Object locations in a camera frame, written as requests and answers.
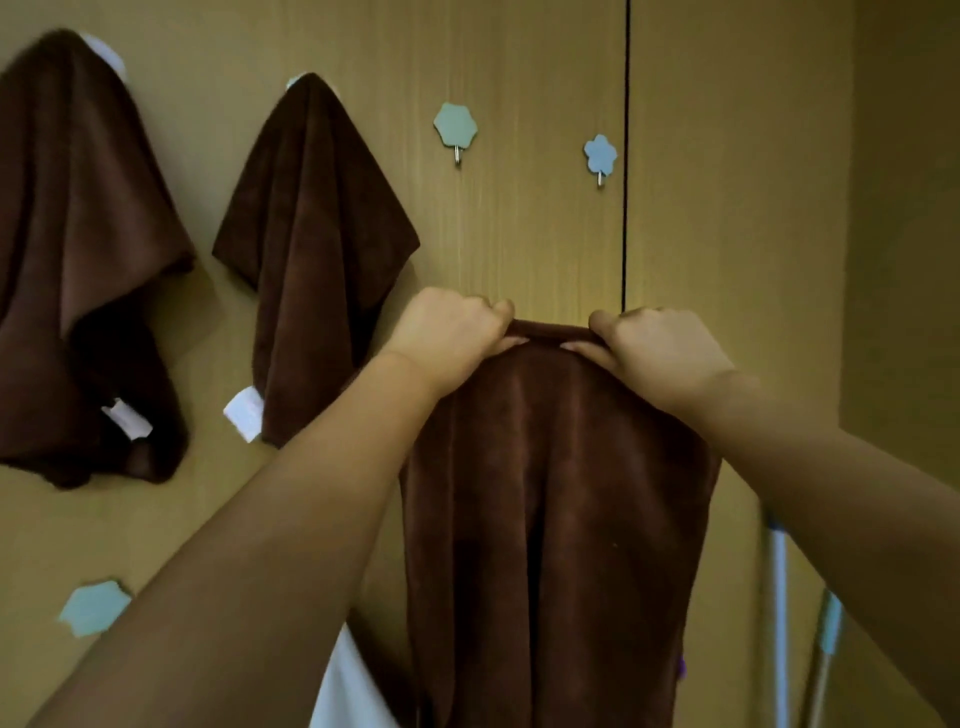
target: towel label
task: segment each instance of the towel label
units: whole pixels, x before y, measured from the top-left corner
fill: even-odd
[[[263,428],[263,398],[256,391],[256,387],[247,387],[224,407],[224,414],[237,428],[240,436],[251,443]]]
[[[154,431],[154,426],[123,400],[115,400],[112,407],[101,407],[100,409],[113,420],[115,425],[123,430],[131,441],[147,437]]]

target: wooden cabinet door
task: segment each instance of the wooden cabinet door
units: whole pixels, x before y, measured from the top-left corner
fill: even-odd
[[[42,32],[87,31],[126,62],[201,266],[157,287],[156,337],[191,445],[155,486],[96,478],[58,493],[0,471],[0,705],[28,715],[91,644],[55,622],[76,586],[138,591],[274,451],[245,445],[221,410],[251,383],[255,295],[210,254],[256,134],[287,80],[316,71],[341,96],[420,233],[386,317],[438,284],[511,297],[519,316],[585,323],[617,309],[622,170],[604,189],[584,143],[620,147],[622,0],[11,0],[0,62]],[[479,134],[455,168],[433,119],[466,104]],[[359,603],[388,655],[405,659],[396,503]]]
[[[835,421],[852,4],[634,3],[627,306],[697,311],[772,391]],[[760,506],[721,474],[685,635],[677,725],[772,724]],[[800,706],[822,582],[790,553]]]

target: dark brown fabric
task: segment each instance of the dark brown fabric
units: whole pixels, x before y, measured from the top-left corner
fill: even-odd
[[[336,94],[301,77],[260,132],[213,247],[259,292],[263,440],[284,445],[337,398],[419,245]]]
[[[719,461],[558,348],[589,331],[513,333],[402,476],[420,725],[668,726]]]
[[[61,487],[162,481],[187,435],[139,292],[192,249],[136,107],[58,31],[0,76],[0,461]],[[154,427],[130,442],[100,410]]]

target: person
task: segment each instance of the person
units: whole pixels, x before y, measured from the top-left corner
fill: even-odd
[[[425,289],[343,395],[163,567],[34,728],[306,725],[396,476],[437,401],[505,336],[509,302]],[[596,312],[564,345],[700,433],[851,614],[960,720],[960,494],[737,370],[696,315]]]

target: forearm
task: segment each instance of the forearm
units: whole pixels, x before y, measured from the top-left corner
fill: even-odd
[[[721,377],[691,424],[773,509],[851,613],[945,715],[960,675],[960,495]]]
[[[375,358],[94,645],[36,726],[306,725],[436,397]]]

